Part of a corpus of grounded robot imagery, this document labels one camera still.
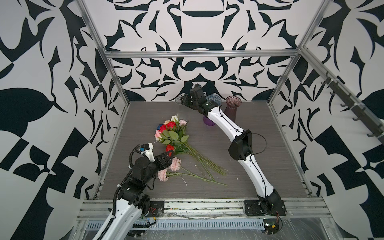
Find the smoky pink glass vase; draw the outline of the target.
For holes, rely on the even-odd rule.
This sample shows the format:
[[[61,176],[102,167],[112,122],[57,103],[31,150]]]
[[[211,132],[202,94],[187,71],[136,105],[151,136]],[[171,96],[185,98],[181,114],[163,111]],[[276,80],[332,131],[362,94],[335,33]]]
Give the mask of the smoky pink glass vase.
[[[233,122],[236,121],[237,109],[242,104],[242,100],[237,96],[229,96],[226,98],[226,109],[224,113]]]

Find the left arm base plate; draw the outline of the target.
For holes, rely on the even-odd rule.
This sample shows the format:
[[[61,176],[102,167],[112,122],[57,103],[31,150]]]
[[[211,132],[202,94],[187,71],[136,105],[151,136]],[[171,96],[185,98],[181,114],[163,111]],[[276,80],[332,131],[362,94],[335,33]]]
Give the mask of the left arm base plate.
[[[158,218],[164,213],[165,202],[164,201],[150,201],[148,210],[145,213],[147,218]]]

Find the clear glass vase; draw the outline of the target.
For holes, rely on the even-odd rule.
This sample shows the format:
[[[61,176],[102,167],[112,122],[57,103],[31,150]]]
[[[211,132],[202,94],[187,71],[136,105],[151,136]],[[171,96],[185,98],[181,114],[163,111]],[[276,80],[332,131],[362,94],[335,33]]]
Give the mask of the clear glass vase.
[[[182,105],[183,104],[183,95],[180,95],[178,97],[175,98],[175,102],[179,105]]]

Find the pink peony flower stem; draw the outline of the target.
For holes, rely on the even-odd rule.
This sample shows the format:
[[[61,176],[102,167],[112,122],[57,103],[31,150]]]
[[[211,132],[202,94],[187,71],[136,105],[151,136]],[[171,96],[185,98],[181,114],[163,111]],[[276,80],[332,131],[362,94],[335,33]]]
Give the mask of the pink peony flower stem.
[[[196,179],[202,180],[202,181],[207,182],[207,183],[213,183],[213,184],[217,184],[217,185],[221,185],[221,186],[227,186],[226,184],[219,183],[215,180],[201,177],[201,176],[194,174],[191,171],[183,168],[182,167],[182,160],[179,158],[176,158],[176,157],[172,158],[172,164],[169,167],[167,167],[166,169],[161,170],[157,173],[157,178],[160,182],[166,182],[171,177],[181,177],[187,186],[188,184],[184,180],[183,176],[196,178]]]

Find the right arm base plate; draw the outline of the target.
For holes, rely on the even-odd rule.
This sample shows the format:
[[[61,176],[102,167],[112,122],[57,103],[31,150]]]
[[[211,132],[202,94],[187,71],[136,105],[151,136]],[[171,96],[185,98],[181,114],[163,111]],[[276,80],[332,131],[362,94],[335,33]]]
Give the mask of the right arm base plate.
[[[277,203],[269,203],[260,200],[245,200],[245,214],[250,217],[254,216],[285,216],[286,207],[283,201]]]

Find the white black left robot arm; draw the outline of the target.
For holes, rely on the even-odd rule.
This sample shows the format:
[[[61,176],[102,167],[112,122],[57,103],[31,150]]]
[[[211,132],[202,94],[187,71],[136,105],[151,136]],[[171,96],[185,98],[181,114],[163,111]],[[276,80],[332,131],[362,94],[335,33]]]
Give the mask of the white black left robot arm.
[[[137,145],[130,152],[130,171],[117,185],[110,213],[94,236],[95,240],[124,240],[126,237],[138,238],[157,220],[138,223],[150,211],[150,197],[145,189],[153,190],[150,181],[155,180],[160,171],[173,163],[174,150],[154,156],[153,145]]]

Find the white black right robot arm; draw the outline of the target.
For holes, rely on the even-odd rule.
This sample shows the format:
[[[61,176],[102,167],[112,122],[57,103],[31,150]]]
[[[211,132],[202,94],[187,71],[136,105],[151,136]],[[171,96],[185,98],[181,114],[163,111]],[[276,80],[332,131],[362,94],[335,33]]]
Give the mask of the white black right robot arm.
[[[238,161],[251,179],[265,215],[284,216],[286,207],[277,190],[269,183],[256,161],[253,152],[253,133],[236,125],[213,100],[208,99],[199,84],[188,94],[180,97],[180,103],[198,111],[213,121],[232,142],[229,147],[230,156]]]

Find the red rose stem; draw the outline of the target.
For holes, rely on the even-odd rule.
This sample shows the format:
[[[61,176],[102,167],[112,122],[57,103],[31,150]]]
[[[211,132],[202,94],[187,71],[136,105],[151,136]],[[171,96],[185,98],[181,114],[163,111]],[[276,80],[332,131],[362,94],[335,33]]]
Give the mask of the red rose stem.
[[[174,151],[175,150],[175,147],[174,146],[172,146],[172,145],[167,145],[166,146],[166,152],[168,152],[168,151]]]

